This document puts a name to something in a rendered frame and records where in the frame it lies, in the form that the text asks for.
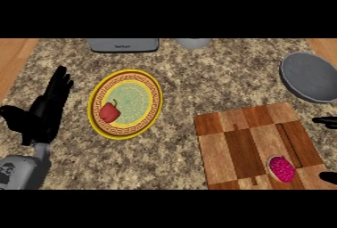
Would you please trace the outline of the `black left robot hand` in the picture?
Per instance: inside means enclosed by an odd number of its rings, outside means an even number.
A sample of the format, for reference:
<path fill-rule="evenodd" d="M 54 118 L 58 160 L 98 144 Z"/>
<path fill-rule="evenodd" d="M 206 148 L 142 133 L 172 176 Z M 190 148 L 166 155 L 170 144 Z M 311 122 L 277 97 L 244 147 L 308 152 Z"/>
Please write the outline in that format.
<path fill-rule="evenodd" d="M 28 110 L 15 106 L 0 107 L 0 116 L 8 128 L 23 135 L 23 145 L 51 143 L 58 135 L 64 107 L 74 81 L 67 74 L 67 67 L 60 66 L 43 95 L 37 97 Z"/>

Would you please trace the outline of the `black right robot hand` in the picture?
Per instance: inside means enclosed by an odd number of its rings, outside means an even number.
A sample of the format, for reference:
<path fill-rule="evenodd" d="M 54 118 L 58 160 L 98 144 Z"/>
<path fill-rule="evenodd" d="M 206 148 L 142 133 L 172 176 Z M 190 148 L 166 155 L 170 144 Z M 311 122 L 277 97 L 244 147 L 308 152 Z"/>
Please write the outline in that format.
<path fill-rule="evenodd" d="M 337 117 L 320 117 L 312 118 L 315 123 L 326 125 L 329 129 L 337 129 Z M 320 179 L 329 183 L 337 185 L 337 172 L 324 171 L 320 173 Z"/>

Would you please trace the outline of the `grey pan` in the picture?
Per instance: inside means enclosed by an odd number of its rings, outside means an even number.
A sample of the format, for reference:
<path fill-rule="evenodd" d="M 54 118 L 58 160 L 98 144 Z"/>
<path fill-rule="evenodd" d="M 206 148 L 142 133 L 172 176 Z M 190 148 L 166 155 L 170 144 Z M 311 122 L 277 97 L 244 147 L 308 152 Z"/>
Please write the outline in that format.
<path fill-rule="evenodd" d="M 280 76 L 296 97 L 314 103 L 337 102 L 337 68 L 317 54 L 290 53 L 281 61 Z"/>

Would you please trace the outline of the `wooden cutting board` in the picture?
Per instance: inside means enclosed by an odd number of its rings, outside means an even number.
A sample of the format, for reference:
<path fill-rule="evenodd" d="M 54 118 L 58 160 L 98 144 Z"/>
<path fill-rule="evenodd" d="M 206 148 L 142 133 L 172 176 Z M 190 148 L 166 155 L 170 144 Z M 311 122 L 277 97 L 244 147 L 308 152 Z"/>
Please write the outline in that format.
<path fill-rule="evenodd" d="M 198 115 L 196 128 L 210 189 L 337 190 L 320 179 L 327 168 L 287 102 Z M 290 183 L 269 173 L 272 157 L 295 166 Z"/>

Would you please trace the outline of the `pink frosted cupcake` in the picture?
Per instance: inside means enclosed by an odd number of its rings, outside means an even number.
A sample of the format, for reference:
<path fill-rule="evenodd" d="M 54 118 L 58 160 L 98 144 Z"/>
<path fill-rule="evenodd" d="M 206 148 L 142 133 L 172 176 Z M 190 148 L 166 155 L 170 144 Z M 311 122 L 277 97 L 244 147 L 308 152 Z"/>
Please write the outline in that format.
<path fill-rule="evenodd" d="M 271 156 L 266 165 L 271 177 L 281 183 L 290 183 L 296 178 L 296 168 L 284 156 Z"/>

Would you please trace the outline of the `yellow patterned plate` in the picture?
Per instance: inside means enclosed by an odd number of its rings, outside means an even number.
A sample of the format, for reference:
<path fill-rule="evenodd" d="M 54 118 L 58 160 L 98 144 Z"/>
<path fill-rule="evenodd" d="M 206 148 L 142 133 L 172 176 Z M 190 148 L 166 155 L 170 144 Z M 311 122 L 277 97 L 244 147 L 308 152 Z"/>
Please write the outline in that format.
<path fill-rule="evenodd" d="M 105 103 L 117 100 L 122 112 L 113 123 L 99 117 Z M 88 104 L 91 125 L 104 137 L 126 140 L 142 134 L 156 122 L 163 108 L 163 89 L 153 75 L 139 69 L 123 69 L 95 86 Z"/>

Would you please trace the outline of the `grey flat appliance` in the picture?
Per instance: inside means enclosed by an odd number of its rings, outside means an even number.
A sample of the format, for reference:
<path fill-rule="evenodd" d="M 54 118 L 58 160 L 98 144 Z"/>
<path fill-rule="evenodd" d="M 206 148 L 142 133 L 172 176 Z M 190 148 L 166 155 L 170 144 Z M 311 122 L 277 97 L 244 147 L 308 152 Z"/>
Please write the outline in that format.
<path fill-rule="evenodd" d="M 147 53 L 160 47 L 159 38 L 89 38 L 88 41 L 96 53 Z"/>

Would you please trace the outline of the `pale grey round container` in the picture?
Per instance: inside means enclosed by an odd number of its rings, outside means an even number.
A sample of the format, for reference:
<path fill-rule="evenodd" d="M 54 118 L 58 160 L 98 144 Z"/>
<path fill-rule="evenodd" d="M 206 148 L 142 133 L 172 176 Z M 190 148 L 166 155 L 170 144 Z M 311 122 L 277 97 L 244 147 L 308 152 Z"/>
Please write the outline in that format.
<path fill-rule="evenodd" d="M 196 50 L 209 45 L 209 38 L 178 38 L 175 40 L 187 49 Z"/>

